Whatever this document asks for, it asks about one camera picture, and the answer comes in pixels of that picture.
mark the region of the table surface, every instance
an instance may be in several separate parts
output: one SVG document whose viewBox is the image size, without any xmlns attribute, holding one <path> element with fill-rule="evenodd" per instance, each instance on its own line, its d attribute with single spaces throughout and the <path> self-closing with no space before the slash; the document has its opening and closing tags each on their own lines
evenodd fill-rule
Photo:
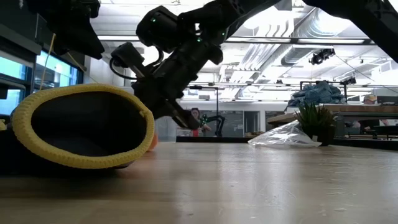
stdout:
<svg viewBox="0 0 398 224">
<path fill-rule="evenodd" d="M 0 177 L 0 223 L 397 223 L 398 152 L 163 143 L 102 178 Z"/>
<path fill-rule="evenodd" d="M 352 113 L 395 113 L 398 114 L 398 106 L 384 105 L 325 105 L 333 112 Z M 295 113 L 287 113 L 267 119 L 267 123 L 289 123 L 296 119 Z"/>
</svg>

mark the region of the orange object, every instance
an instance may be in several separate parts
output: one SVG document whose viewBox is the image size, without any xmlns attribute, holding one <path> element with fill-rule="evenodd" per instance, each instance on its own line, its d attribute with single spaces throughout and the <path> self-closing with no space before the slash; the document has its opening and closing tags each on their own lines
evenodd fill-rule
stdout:
<svg viewBox="0 0 398 224">
<path fill-rule="evenodd" d="M 154 150 L 157 145 L 157 142 L 158 142 L 157 134 L 154 134 L 154 138 L 152 139 L 152 143 L 150 144 L 148 151 Z"/>
</svg>

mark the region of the potted plant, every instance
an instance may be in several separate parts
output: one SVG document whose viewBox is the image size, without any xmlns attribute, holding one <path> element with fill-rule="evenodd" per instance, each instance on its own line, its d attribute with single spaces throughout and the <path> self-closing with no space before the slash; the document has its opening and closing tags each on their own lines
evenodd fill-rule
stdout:
<svg viewBox="0 0 398 224">
<path fill-rule="evenodd" d="M 330 110 L 324 106 L 315 106 L 314 103 L 304 102 L 298 106 L 297 119 L 305 134 L 312 140 L 322 142 L 321 146 L 329 145 L 335 136 L 335 118 Z"/>
</svg>

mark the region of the black pot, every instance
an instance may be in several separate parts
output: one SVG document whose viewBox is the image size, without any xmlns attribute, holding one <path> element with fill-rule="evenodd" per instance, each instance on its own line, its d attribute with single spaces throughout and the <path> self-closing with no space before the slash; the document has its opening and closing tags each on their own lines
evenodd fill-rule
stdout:
<svg viewBox="0 0 398 224">
<path fill-rule="evenodd" d="M 307 126 L 302 127 L 303 131 L 310 139 L 315 140 L 317 142 L 321 142 L 320 146 L 328 146 L 335 137 L 335 127 L 314 127 L 314 126 Z"/>
</svg>

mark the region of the yellow trim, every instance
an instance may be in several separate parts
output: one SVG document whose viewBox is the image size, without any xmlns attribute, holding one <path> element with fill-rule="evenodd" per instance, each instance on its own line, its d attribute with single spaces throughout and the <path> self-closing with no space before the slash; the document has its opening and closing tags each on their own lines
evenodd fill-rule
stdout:
<svg viewBox="0 0 398 224">
<path fill-rule="evenodd" d="M 31 125 L 31 119 L 33 112 L 42 103 L 60 96 L 92 91 L 105 91 L 123 96 L 140 109 L 140 113 L 146 120 L 147 130 L 144 140 L 138 147 L 130 151 L 111 156 L 80 156 L 54 147 L 36 135 Z M 140 158 L 152 143 L 152 138 L 154 137 L 155 132 L 155 121 L 152 112 L 150 112 L 150 110 L 136 96 L 112 85 L 84 84 L 42 90 L 28 96 L 15 109 L 15 112 L 12 115 L 12 127 L 18 140 L 28 148 L 28 150 L 44 159 L 75 168 L 104 169 L 126 164 Z"/>
<path fill-rule="evenodd" d="M 5 124 L 6 120 L 0 119 L 0 131 L 7 130 L 7 126 Z"/>
</svg>

